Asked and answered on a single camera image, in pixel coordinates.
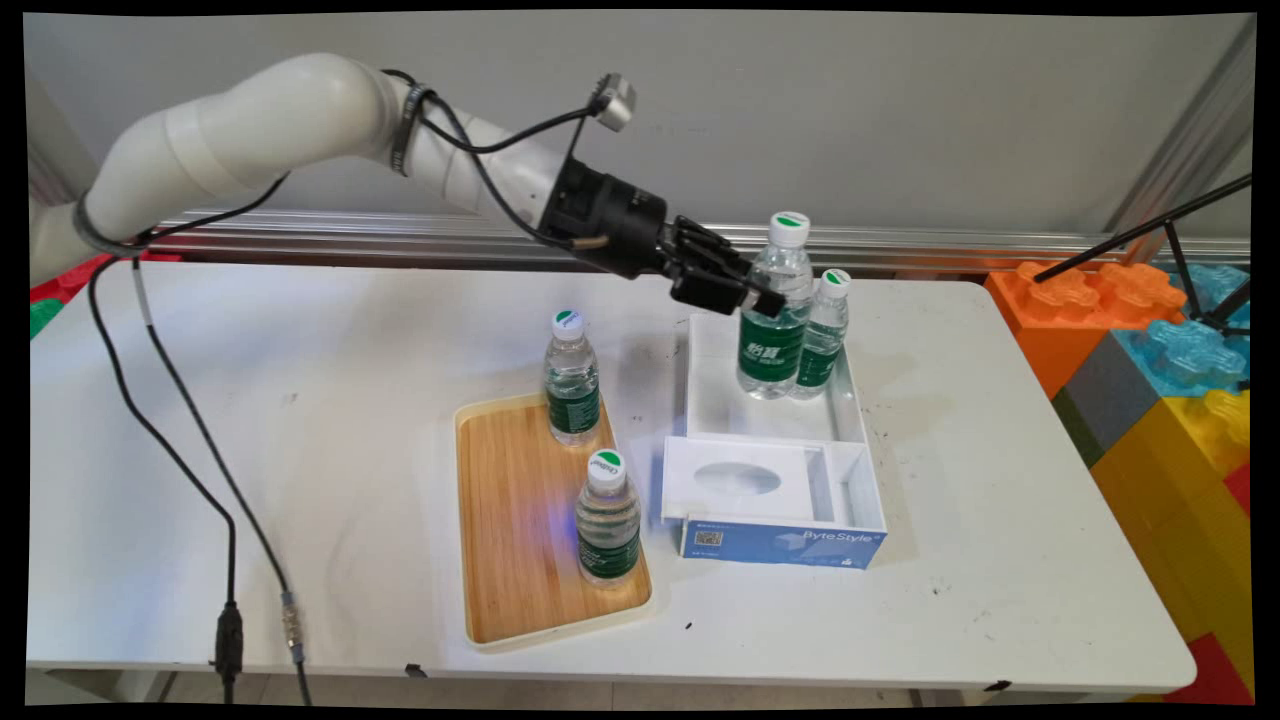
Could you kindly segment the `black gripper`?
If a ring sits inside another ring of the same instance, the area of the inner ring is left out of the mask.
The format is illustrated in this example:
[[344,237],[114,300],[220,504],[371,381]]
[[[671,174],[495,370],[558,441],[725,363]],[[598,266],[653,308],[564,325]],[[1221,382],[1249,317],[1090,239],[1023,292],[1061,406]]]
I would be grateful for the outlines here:
[[722,315],[781,314],[785,296],[744,278],[751,263],[726,237],[677,215],[671,252],[666,220],[664,199],[567,158],[538,231],[577,260],[625,279],[645,273],[669,278],[669,296],[680,304]]

